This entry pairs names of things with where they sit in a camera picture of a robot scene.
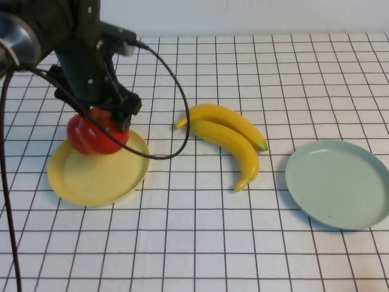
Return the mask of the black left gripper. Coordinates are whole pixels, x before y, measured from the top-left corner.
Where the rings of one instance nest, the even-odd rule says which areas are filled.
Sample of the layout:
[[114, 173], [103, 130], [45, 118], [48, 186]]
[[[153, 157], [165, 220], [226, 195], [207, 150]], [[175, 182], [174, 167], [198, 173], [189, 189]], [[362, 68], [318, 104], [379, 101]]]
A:
[[112, 52], [99, 39], [89, 47], [80, 40], [69, 40], [55, 50], [59, 65], [49, 69], [49, 77], [63, 88], [54, 96], [75, 111], [99, 107], [111, 111], [111, 120], [121, 133], [128, 131], [131, 119], [142, 107], [140, 97], [122, 90], [114, 76]]

